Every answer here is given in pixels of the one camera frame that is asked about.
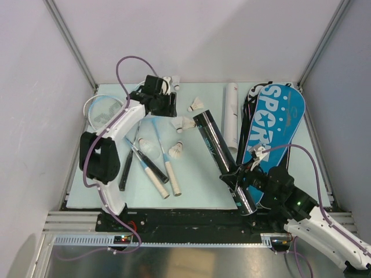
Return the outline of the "black shuttlecock tube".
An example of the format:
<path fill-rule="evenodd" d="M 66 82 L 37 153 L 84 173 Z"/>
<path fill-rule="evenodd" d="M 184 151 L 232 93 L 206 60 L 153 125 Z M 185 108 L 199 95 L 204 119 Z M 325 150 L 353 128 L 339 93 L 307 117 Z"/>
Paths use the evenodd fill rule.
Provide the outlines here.
<path fill-rule="evenodd" d="M 237 170 L 240 172 L 241 169 L 232 157 L 212 113 L 206 110 L 195 115 L 193 120 L 220 171 L 220 175 Z M 227 185 L 227 187 L 242 216 L 252 215 L 256 212 L 257 207 L 247 189 L 237 185 Z"/>

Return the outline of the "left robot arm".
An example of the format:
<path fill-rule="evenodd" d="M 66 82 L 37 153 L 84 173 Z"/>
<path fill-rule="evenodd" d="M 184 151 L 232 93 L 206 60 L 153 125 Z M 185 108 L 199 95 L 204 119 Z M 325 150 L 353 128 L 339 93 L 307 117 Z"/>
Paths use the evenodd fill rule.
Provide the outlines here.
<path fill-rule="evenodd" d="M 128 132 L 146 116 L 175 117 L 176 92 L 171 89 L 171 77 L 148 75 L 142 87 L 126 95 L 118 112 L 94 132 L 80 137 L 79 167 L 87 188 L 97 188 L 103 210 L 111 215 L 108 224 L 116 231 L 124 230 L 129 218 L 122 213 L 122 197 L 117 176 L 121 169 L 118 146 Z"/>

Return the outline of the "white shuttlecock tube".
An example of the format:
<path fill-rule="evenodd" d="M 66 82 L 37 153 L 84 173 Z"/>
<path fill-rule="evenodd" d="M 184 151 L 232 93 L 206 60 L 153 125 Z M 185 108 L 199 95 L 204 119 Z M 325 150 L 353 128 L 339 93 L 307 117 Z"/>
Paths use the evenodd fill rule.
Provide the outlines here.
<path fill-rule="evenodd" d="M 232 153 L 238 149 L 238 85 L 228 83 L 224 94 L 224 141 Z"/>

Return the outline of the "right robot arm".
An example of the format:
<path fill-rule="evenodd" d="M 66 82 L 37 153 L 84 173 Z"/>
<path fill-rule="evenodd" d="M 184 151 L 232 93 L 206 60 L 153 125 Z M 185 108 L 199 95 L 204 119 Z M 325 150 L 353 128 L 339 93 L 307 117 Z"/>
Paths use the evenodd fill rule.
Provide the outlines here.
<path fill-rule="evenodd" d="M 267 173 L 250 164 L 222 174 L 235 200 L 241 201 L 253 186 L 267 197 L 269 228 L 297 236 L 328 257 L 345 277 L 370 277 L 370 245 L 340 225 L 309 194 L 295 186 L 294 178 L 279 166 Z"/>

